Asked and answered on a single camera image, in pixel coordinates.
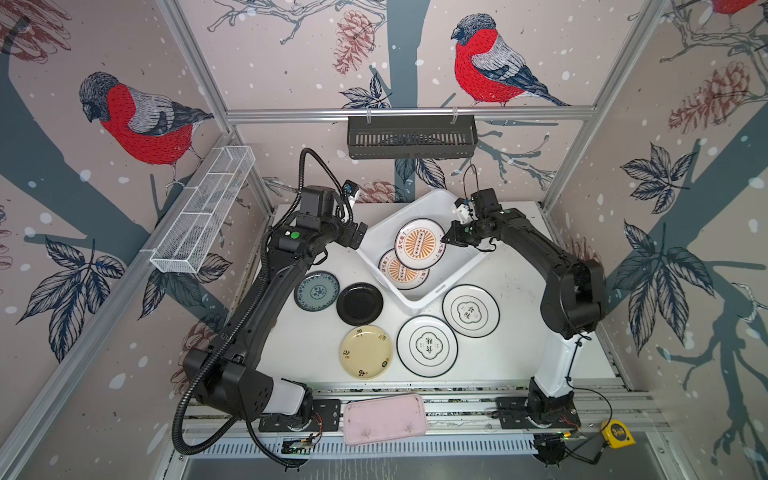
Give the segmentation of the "orange sunburst plate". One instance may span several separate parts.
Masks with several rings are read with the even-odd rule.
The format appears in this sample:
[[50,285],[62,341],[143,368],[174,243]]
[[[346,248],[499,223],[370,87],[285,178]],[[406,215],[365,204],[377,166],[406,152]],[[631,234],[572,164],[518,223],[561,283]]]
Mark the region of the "orange sunburst plate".
[[429,277],[430,270],[413,270],[405,267],[397,258],[393,249],[382,255],[378,269],[398,290],[413,290],[422,286]]
[[418,218],[405,224],[397,233],[394,251],[398,260],[413,270],[434,267],[443,257],[445,231],[436,221]]

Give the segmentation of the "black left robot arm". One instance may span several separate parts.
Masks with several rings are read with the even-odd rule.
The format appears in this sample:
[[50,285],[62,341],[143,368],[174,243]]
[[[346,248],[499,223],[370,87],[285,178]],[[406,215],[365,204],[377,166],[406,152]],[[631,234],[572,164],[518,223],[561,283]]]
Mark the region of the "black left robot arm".
[[359,195],[351,181],[339,191],[301,189],[298,208],[265,237],[261,266],[243,303],[208,347],[187,354],[187,400],[248,421],[307,413],[311,401],[305,385],[264,374],[258,365],[280,312],[328,246],[356,249],[362,243],[367,226],[352,218]]

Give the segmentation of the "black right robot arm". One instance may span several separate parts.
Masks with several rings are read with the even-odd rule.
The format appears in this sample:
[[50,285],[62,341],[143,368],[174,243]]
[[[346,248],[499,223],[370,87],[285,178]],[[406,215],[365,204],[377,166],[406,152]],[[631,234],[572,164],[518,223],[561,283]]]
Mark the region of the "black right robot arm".
[[485,239],[491,244],[500,241],[545,281],[540,314],[550,335],[529,383],[526,408],[534,424],[552,424],[573,407],[572,369],[579,349],[606,316],[604,269],[596,260],[582,260],[562,249],[520,210],[502,207],[492,189],[457,199],[454,215],[442,243],[479,248]]

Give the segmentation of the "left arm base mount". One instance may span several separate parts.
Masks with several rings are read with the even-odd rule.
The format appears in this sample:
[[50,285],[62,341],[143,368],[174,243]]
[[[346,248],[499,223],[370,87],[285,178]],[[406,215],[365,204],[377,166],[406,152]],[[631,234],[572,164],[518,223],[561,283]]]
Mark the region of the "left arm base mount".
[[341,401],[336,398],[315,399],[313,390],[299,383],[304,397],[295,414],[268,410],[259,418],[260,433],[337,432],[341,420]]

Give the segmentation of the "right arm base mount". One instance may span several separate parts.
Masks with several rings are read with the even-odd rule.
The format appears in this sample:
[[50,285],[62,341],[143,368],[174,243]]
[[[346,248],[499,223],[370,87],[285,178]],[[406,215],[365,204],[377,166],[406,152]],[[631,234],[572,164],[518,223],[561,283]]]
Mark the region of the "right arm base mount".
[[497,419],[505,430],[581,428],[574,391],[569,386],[564,395],[548,396],[532,377],[526,397],[497,397],[495,402],[496,409],[491,417]]

